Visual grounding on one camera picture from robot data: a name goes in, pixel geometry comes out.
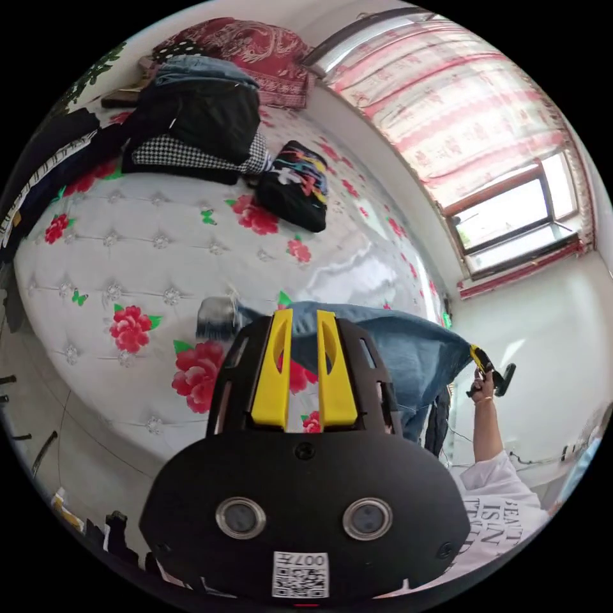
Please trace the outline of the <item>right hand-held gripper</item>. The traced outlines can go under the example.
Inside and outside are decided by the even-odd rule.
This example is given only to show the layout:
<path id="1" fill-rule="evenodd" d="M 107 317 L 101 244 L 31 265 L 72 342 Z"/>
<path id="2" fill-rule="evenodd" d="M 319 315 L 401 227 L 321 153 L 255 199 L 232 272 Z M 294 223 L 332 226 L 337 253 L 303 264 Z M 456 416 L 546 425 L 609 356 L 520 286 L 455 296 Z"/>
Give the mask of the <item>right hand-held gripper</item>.
<path id="1" fill-rule="evenodd" d="M 474 381 L 466 392 L 469 398 L 494 398 L 503 396 L 503 377 L 494 368 L 487 353 L 471 344 L 471 358 L 476 365 Z"/>

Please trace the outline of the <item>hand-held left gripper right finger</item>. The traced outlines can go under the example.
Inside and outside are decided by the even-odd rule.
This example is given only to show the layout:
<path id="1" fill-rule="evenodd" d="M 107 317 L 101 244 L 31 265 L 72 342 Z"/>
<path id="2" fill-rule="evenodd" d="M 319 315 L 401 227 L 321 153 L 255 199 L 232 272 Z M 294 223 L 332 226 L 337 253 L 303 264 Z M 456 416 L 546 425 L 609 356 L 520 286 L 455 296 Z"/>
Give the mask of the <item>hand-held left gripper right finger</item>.
<path id="1" fill-rule="evenodd" d="M 322 427 L 353 427 L 358 419 L 342 337 L 334 313 L 317 311 L 319 415 Z"/>

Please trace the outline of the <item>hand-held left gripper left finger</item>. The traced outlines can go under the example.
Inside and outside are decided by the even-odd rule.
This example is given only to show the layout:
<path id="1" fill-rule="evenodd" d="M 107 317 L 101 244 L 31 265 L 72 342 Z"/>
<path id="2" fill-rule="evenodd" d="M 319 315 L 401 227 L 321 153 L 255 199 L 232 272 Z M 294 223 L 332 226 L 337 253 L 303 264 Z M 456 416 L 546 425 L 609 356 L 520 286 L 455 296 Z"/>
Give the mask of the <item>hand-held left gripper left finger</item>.
<path id="1" fill-rule="evenodd" d="M 270 321 L 266 345 L 251 408 L 257 426 L 286 426 L 291 378 L 291 309 L 276 311 Z"/>

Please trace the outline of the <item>person's right hand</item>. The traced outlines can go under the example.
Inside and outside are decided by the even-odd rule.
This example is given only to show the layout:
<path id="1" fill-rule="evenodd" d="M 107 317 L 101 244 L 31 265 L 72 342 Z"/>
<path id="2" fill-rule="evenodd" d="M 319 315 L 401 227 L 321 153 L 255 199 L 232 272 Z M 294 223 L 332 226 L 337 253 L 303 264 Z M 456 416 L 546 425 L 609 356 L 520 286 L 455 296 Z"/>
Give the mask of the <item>person's right hand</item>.
<path id="1" fill-rule="evenodd" d="M 483 407 L 491 403 L 494 399 L 493 371 L 480 372 L 477 368 L 474 371 L 474 381 L 471 386 L 471 400 L 475 408 Z"/>

